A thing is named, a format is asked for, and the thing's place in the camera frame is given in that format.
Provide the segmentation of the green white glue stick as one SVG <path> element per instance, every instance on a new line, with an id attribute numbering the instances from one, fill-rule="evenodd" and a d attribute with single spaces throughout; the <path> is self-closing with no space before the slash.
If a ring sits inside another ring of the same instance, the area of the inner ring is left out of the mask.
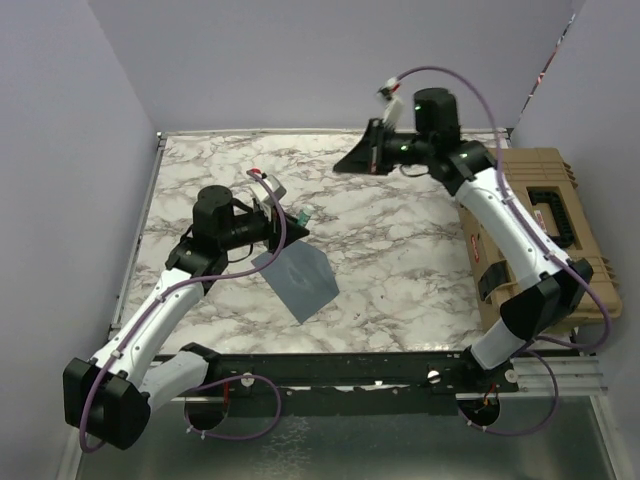
<path id="1" fill-rule="evenodd" d="M 306 226 L 309 222 L 309 220 L 311 219 L 311 216 L 313 215 L 313 208 L 311 206 L 305 206 L 301 209 L 298 219 L 297 219 L 297 224 L 300 226 Z"/>

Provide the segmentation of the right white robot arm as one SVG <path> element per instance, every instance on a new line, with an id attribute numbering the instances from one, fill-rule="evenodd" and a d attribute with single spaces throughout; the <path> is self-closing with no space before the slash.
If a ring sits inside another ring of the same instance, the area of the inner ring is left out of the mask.
<path id="1" fill-rule="evenodd" d="M 397 85 L 379 89 L 384 114 L 371 119 L 362 139 L 333 167 L 336 173 L 387 175 L 397 166 L 421 165 L 485 228 L 521 291 L 500 307 L 497 322 L 467 350 L 461 383 L 481 391 L 506 362 L 547 328 L 573 313 L 593 269 L 573 261 L 529 215 L 498 170 L 494 154 L 461 136 L 457 101 L 445 88 L 413 96 L 415 130 L 395 126 L 403 109 Z"/>

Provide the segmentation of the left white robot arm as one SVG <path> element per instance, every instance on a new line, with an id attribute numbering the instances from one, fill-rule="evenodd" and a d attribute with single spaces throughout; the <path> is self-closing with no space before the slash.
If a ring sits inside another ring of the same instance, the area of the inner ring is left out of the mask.
<path id="1" fill-rule="evenodd" d="M 86 453 L 89 437 L 101 445 L 130 448 L 144 432 L 151 414 L 185 392 L 227 391 L 220 354 L 196 343 L 170 360 L 152 364 L 179 321 L 220 280 L 229 279 L 230 251 L 262 242 L 277 258 L 308 235 L 281 199 L 286 189 L 274 176 L 258 177 L 252 205 L 245 205 L 221 185 L 199 191 L 192 224 L 170 252 L 153 291 L 125 327 L 90 359 L 72 359 L 63 371 L 67 424 L 79 431 Z"/>

